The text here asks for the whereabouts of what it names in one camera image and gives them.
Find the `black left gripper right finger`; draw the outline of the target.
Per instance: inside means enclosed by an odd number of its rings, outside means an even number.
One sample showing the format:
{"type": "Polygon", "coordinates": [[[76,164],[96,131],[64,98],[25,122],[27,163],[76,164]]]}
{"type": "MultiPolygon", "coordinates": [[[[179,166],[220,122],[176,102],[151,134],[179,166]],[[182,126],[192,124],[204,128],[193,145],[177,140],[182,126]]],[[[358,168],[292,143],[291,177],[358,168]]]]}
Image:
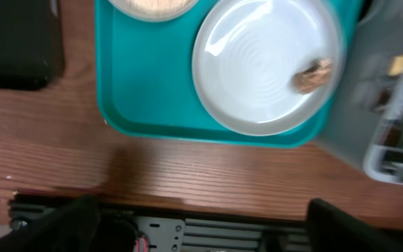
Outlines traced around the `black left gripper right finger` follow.
{"type": "Polygon", "coordinates": [[[403,252],[403,243],[315,198],[309,202],[306,233],[314,252],[403,252]]]}

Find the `brown food scrap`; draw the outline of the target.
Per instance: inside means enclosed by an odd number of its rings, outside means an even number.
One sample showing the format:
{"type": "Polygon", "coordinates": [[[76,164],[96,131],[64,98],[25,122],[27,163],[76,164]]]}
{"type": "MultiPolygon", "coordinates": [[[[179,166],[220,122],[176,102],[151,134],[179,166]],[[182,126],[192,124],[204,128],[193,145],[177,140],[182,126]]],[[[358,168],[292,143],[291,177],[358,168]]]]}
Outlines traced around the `brown food scrap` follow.
{"type": "Polygon", "coordinates": [[[334,71],[332,58],[318,58],[309,67],[292,77],[292,85],[297,93],[309,94],[329,83],[334,71]]]}

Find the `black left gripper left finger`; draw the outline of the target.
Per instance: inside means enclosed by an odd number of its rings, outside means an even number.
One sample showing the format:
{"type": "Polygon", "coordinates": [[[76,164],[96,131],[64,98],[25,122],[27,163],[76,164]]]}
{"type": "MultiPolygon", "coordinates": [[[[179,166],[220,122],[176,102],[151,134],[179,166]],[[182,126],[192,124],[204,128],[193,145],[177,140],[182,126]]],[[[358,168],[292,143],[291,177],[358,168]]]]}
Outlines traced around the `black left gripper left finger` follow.
{"type": "Polygon", "coordinates": [[[99,222],[98,202],[84,196],[0,238],[0,252],[87,252],[99,222]]]}

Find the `grey round plate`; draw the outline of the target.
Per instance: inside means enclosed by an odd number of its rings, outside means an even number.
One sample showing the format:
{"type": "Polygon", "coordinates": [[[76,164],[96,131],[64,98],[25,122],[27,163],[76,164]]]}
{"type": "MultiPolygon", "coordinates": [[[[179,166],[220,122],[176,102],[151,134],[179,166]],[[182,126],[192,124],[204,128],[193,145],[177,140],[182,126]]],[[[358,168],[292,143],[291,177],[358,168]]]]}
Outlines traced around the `grey round plate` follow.
{"type": "Polygon", "coordinates": [[[192,75],[203,107],[218,123],[248,136],[287,132],[331,97],[346,47],[332,5],[316,0],[222,0],[203,21],[192,75]],[[292,77],[332,58],[326,85],[300,94],[292,77]]]}

